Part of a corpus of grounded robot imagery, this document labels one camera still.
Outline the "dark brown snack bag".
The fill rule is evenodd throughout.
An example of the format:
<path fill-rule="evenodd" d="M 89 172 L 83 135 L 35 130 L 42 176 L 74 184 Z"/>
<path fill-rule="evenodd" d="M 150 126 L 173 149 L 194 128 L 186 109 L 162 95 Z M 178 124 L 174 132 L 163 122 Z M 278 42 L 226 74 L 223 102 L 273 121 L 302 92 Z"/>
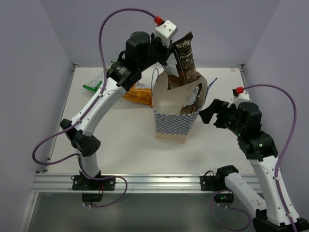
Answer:
<path fill-rule="evenodd" d="M 189 32 L 172 43 L 172 53 L 163 67 L 168 77 L 168 90 L 190 84 L 200 77 L 194 62 L 192 39 L 193 34 Z"/>
<path fill-rule="evenodd" d="M 180 114 L 192 114 L 197 111 L 197 105 L 199 103 L 200 93 L 202 91 L 203 84 L 198 84 L 190 96 L 183 104 Z"/>

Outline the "yellow snack bag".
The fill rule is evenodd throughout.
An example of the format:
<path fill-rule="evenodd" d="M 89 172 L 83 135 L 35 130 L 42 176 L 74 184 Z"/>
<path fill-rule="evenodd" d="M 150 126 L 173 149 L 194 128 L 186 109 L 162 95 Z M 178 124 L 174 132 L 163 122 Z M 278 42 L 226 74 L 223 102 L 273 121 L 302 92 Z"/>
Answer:
<path fill-rule="evenodd" d="M 152 89 L 153 84 L 143 84 L 137 82 L 133 85 L 133 87 L 125 93 L 122 97 L 126 100 L 132 101 L 134 103 L 148 105 L 153 107 L 152 105 Z"/>

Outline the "green Chuba chips bag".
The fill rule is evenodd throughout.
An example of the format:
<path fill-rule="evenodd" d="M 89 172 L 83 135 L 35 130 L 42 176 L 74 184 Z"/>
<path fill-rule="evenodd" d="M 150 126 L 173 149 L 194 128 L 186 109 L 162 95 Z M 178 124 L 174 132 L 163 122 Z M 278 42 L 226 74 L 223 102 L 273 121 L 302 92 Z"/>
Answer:
<path fill-rule="evenodd" d="M 90 91 L 93 91 L 93 92 L 96 92 L 100 86 L 102 85 L 103 83 L 103 79 L 93 79 L 92 81 L 90 81 L 89 83 L 87 84 L 84 84 L 83 85 L 83 88 L 87 89 L 87 90 L 90 90 Z"/>

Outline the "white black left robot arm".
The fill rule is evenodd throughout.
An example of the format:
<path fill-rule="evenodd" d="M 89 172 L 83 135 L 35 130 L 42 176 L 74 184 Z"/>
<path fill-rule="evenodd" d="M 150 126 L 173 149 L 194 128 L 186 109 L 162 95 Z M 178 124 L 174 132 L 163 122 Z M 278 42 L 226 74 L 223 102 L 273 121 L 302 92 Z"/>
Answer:
<path fill-rule="evenodd" d="M 126 41 L 117 61 L 107 71 L 107 79 L 84 108 L 72 119 L 60 123 L 79 156 L 83 184 L 91 190 L 100 184 L 96 152 L 101 142 L 93 135 L 109 109 L 127 93 L 150 66 L 165 65 L 172 52 L 173 35 L 137 31 Z"/>

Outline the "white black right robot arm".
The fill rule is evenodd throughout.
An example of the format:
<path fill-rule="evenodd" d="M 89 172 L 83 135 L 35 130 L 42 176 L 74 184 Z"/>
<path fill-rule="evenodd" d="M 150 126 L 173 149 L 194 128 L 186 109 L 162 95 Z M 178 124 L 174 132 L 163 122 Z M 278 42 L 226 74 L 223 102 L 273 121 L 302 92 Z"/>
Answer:
<path fill-rule="evenodd" d="M 229 129 L 237 136 L 241 151 L 249 160 L 258 178 L 263 197 L 260 197 L 233 166 L 219 168 L 215 184 L 219 189 L 230 189 L 246 206 L 257 232 L 303 232 L 309 222 L 295 211 L 286 188 L 278 191 L 276 182 L 284 182 L 275 170 L 278 152 L 272 137 L 261 130 L 262 113 L 252 102 L 229 106 L 228 102 L 214 99 L 199 115 L 208 124 L 216 114 L 214 125 Z"/>

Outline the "blue checkered paper bag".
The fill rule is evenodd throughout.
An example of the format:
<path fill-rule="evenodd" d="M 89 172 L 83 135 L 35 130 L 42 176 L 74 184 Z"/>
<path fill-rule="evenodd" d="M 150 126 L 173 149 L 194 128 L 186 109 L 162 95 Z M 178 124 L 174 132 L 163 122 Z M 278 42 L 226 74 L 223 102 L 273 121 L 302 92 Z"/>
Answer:
<path fill-rule="evenodd" d="M 168 90 L 168 77 L 162 72 L 152 89 L 152 105 L 155 123 L 155 138 L 160 141 L 184 144 L 199 112 L 204 106 L 210 89 L 207 79 L 200 73 L 196 81 Z M 180 114 L 181 108 L 194 88 L 202 83 L 197 111 Z"/>

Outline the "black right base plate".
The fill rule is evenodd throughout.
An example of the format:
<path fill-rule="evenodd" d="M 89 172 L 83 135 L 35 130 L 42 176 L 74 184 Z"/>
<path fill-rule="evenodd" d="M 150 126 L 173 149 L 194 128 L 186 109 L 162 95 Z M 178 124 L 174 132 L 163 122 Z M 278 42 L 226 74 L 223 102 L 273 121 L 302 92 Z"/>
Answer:
<path fill-rule="evenodd" d="M 231 205 L 234 201 L 234 194 L 228 190 L 225 184 L 221 183 L 216 174 L 209 170 L 204 175 L 199 177 L 200 187 L 202 191 L 211 191 L 214 196 L 214 201 L 216 203 L 221 203 L 224 205 Z"/>

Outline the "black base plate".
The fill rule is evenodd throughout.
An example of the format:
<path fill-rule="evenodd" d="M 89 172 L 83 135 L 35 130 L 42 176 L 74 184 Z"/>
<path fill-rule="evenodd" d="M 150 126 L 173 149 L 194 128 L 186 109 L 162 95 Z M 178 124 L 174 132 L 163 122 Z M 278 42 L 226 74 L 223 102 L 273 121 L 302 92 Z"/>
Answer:
<path fill-rule="evenodd" d="M 114 191 L 115 177 L 106 180 L 88 179 L 82 174 L 73 175 L 70 177 L 73 181 L 72 190 L 74 191 L 96 191 L 96 193 L 83 193 L 82 201 L 85 204 L 100 202 L 104 191 Z"/>
<path fill-rule="evenodd" d="M 231 205 L 234 201 L 234 194 L 228 190 L 225 184 L 221 183 L 216 174 L 209 170 L 204 175 L 199 177 L 200 187 L 202 191 L 211 191 L 214 196 L 214 201 L 216 203 L 221 203 L 224 205 Z"/>

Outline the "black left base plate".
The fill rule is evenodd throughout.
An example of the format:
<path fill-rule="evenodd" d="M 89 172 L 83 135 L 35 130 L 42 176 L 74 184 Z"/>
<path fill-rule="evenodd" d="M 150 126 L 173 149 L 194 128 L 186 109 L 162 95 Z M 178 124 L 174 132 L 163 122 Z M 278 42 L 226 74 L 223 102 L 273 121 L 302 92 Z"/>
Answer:
<path fill-rule="evenodd" d="M 73 181 L 72 190 L 74 191 L 96 191 L 96 193 L 83 193 L 82 201 L 85 204 L 100 202 L 104 191 L 114 191 L 115 177 L 106 180 L 88 179 L 82 174 L 73 175 L 70 177 Z"/>

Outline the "aluminium mounting rail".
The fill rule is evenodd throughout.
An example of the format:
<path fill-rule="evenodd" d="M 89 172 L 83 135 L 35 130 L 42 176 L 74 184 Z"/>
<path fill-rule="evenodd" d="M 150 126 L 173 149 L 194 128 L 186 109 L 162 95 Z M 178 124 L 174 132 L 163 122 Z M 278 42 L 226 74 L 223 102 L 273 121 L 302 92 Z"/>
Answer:
<path fill-rule="evenodd" d="M 36 174 L 32 192 L 73 192 L 74 174 Z M 128 182 L 127 193 L 206 193 L 198 174 L 121 174 Z"/>

